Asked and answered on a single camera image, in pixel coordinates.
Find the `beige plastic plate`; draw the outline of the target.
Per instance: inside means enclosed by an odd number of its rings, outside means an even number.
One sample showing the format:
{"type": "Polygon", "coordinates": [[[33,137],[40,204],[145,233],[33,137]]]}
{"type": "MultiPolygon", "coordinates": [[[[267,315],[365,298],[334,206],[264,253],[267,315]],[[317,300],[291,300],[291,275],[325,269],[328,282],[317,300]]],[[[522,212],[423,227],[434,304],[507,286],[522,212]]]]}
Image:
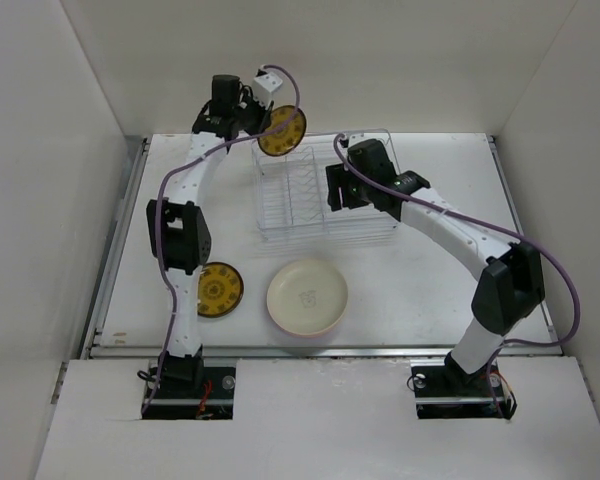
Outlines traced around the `beige plastic plate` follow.
{"type": "Polygon", "coordinates": [[[346,279],[332,263],[302,259],[276,273],[267,290],[266,307],[274,324],[340,322],[348,297],[346,279]]]}

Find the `pink plastic plate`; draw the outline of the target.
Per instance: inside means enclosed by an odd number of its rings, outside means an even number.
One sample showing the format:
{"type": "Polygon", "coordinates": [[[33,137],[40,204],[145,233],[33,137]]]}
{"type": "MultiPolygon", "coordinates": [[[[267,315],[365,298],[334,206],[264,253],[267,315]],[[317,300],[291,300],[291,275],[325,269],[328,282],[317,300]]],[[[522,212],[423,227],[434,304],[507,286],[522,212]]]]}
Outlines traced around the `pink plastic plate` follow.
{"type": "Polygon", "coordinates": [[[333,331],[339,321],[331,323],[304,324],[304,323],[278,323],[275,325],[284,333],[298,338],[317,338],[333,331]]]}

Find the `yellow black patterned plate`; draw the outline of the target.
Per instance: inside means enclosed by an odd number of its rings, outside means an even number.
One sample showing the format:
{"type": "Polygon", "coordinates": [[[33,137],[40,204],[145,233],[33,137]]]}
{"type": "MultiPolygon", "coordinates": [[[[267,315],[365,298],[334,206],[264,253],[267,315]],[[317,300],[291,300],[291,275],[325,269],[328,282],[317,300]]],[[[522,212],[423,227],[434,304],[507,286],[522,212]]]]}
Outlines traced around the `yellow black patterned plate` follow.
{"type": "Polygon", "coordinates": [[[198,283],[197,312],[203,318],[216,319],[233,312],[244,295],[244,281],[236,268],[223,262],[210,262],[198,283]]]}

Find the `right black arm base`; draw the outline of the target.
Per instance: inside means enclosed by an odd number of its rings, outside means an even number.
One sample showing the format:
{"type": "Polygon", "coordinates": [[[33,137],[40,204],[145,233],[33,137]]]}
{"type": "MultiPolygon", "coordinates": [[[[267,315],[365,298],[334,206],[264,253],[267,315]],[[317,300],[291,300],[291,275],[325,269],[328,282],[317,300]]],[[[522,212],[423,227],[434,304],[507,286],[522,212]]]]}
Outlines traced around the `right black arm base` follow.
{"type": "Polygon", "coordinates": [[[443,365],[415,364],[407,386],[414,393],[419,420],[511,420],[518,407],[515,394],[496,367],[489,375],[482,369],[467,383],[456,383],[443,365]]]}

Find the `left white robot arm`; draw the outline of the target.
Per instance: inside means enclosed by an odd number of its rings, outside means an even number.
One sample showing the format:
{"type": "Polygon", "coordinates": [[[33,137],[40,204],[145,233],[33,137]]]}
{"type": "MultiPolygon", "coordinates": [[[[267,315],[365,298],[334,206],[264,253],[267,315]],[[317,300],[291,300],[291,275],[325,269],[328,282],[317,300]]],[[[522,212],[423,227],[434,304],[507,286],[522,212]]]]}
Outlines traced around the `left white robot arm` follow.
{"type": "Polygon", "coordinates": [[[197,289],[211,235],[201,203],[239,134],[256,135],[269,127],[274,94],[282,84],[278,75],[262,69],[249,85],[235,75],[215,75],[211,98],[192,125],[185,165],[167,177],[159,187],[161,197],[146,207],[152,254],[173,295],[173,318],[155,380],[169,383],[181,396],[197,394],[204,382],[197,289]]]}

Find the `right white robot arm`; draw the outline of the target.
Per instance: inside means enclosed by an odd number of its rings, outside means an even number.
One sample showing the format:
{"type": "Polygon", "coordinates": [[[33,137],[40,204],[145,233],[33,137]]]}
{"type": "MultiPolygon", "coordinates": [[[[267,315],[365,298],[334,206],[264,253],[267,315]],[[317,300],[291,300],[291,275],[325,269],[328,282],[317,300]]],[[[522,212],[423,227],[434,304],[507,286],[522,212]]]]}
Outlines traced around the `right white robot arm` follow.
{"type": "Polygon", "coordinates": [[[476,280],[473,318],[443,369],[445,386],[467,393],[509,332],[545,299],[538,249],[461,219],[424,177],[397,172],[380,140],[339,134],[333,146],[340,161],[326,169],[331,210],[371,206],[427,236],[476,280]]]}

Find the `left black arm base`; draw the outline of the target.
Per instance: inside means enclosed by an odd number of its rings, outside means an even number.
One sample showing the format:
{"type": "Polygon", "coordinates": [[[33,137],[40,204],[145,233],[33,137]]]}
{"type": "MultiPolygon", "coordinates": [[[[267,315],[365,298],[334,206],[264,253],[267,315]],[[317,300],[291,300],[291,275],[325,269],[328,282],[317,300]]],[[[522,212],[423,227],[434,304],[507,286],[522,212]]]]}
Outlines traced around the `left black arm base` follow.
{"type": "Polygon", "coordinates": [[[231,420],[236,388],[235,366],[210,366],[198,386],[162,380],[144,420],[231,420]]]}

